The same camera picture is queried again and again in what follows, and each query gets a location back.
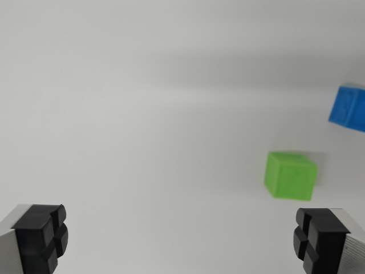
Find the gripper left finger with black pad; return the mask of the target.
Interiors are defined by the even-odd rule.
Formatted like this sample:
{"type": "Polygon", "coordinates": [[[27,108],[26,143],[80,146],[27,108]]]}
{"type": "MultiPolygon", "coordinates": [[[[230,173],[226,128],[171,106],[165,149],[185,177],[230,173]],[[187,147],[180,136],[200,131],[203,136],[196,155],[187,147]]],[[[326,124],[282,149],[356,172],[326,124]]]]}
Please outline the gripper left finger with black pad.
{"type": "Polygon", "coordinates": [[[66,251],[64,205],[19,204],[1,220],[1,273],[51,274],[66,251]]]}

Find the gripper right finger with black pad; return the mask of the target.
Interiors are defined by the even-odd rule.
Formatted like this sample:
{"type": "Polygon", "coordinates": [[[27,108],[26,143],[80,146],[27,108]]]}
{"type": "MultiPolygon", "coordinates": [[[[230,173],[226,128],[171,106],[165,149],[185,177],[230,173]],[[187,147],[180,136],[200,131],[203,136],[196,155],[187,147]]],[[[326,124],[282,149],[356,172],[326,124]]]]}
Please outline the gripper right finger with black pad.
{"type": "Polygon", "coordinates": [[[364,229],[341,208],[299,208],[294,251],[308,274],[364,273],[364,229]]]}

